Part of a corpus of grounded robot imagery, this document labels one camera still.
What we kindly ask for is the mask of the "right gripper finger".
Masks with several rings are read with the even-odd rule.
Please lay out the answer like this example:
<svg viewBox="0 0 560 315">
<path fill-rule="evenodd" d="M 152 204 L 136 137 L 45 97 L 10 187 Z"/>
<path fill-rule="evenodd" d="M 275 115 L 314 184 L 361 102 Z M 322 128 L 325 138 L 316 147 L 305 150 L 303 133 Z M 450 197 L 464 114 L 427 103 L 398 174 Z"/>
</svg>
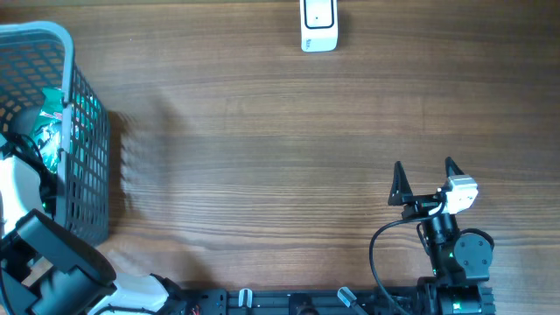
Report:
<svg viewBox="0 0 560 315">
<path fill-rule="evenodd" d="M 412 202 L 413 192 L 401 161 L 395 162 L 393 183 L 388 196 L 389 206 L 403 206 Z"/>
<path fill-rule="evenodd" d="M 458 167 L 451 157 L 447 157 L 444 161 L 446 177 L 463 176 L 465 173 Z"/>
</svg>

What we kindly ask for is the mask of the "green 3M gloves packet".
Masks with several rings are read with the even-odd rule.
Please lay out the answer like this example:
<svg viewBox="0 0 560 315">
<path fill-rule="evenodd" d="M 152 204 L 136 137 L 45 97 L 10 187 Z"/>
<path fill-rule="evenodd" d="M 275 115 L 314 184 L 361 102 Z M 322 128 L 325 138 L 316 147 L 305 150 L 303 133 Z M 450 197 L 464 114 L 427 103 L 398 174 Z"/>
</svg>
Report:
<svg viewBox="0 0 560 315">
<path fill-rule="evenodd" d="M 64 94 L 58 88 L 44 87 L 44 103 L 38 112 L 30 137 L 37 145 L 45 167 L 53 173 L 58 170 L 58 150 L 62 133 Z"/>
</svg>

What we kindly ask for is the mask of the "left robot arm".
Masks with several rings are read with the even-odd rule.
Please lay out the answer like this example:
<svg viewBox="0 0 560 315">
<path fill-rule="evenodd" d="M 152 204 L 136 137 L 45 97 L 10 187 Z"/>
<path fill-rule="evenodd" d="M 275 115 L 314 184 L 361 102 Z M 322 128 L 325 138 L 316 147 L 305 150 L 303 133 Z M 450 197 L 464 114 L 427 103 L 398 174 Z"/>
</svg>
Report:
<svg viewBox="0 0 560 315">
<path fill-rule="evenodd" d="M 1 304 L 9 314 L 185 314 L 179 287 L 157 275 L 116 273 L 57 224 L 58 177 L 23 134 L 1 135 Z"/>
</svg>

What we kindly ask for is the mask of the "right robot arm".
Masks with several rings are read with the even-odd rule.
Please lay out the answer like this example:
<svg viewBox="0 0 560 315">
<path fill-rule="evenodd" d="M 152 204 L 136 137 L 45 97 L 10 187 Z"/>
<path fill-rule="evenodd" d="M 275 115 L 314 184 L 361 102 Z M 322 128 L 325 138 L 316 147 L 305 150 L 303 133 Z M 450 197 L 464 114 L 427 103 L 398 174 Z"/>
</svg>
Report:
<svg viewBox="0 0 560 315">
<path fill-rule="evenodd" d="M 421 277 L 409 297 L 392 298 L 408 314 L 495 314 L 490 278 L 494 239 L 477 228 L 459 228 L 457 214 L 479 194 L 477 182 L 451 157 L 446 181 L 433 194 L 415 195 L 401 162 L 394 167 L 388 204 L 402 206 L 402 218 L 417 222 L 416 231 L 430 258 L 432 276 Z"/>
</svg>

